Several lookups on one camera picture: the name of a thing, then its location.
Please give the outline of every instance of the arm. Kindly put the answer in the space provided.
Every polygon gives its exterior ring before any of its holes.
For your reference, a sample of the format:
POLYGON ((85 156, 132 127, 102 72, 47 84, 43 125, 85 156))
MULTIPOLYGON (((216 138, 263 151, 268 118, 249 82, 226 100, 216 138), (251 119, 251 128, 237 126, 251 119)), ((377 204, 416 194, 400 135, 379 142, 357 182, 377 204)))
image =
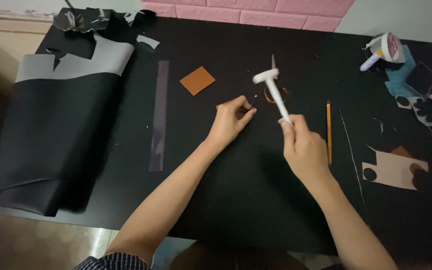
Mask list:
POLYGON ((208 137, 136 208, 106 254, 129 253, 151 265, 154 252, 178 221, 206 169, 255 113, 243 95, 219 105, 208 137))
POLYGON ((325 141, 309 131, 303 115, 290 118, 294 129, 279 120, 284 134, 284 157, 321 207, 343 265, 350 270, 398 269, 331 175, 325 141))

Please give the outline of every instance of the hand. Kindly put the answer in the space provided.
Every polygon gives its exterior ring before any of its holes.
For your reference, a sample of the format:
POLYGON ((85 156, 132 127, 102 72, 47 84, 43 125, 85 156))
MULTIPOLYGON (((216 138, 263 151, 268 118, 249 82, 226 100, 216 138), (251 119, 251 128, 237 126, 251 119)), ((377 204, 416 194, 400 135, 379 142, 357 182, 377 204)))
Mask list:
POLYGON ((289 116, 294 128, 284 119, 278 123, 283 129, 284 157, 293 173, 307 187, 314 181, 331 179, 326 142, 318 133, 311 132, 303 115, 289 116))
POLYGON ((256 108, 252 107, 243 95, 219 105, 206 141, 222 151, 243 130, 255 113, 256 108))

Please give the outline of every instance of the forearm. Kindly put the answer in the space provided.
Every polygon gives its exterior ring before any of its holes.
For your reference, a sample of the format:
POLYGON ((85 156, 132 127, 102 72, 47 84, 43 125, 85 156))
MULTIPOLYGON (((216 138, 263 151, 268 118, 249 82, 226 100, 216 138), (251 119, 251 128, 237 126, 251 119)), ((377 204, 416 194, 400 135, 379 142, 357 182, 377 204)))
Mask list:
POLYGON ((186 208, 208 166, 220 150, 207 142, 169 175, 131 214, 107 253, 134 249, 149 264, 152 254, 186 208))
POLYGON ((307 187, 326 217, 343 265, 349 270, 397 269, 381 242, 348 201, 338 182, 328 176, 318 184, 321 185, 307 187))

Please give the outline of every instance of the left hand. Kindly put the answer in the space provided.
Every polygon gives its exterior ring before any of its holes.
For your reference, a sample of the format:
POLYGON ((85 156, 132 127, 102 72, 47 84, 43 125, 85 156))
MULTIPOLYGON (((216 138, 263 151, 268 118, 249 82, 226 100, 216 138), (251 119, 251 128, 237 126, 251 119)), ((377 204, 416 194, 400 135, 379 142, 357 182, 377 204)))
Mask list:
POLYGON ((255 113, 256 108, 243 95, 219 105, 206 141, 222 151, 238 136, 255 113))

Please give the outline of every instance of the pink brick wall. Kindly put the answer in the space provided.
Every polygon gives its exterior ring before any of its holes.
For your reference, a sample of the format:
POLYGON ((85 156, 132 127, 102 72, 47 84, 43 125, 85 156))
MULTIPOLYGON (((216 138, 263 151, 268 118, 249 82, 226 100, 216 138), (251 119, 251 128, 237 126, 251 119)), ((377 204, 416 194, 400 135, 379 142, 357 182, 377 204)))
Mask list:
POLYGON ((158 16, 333 32, 354 0, 141 0, 158 16))

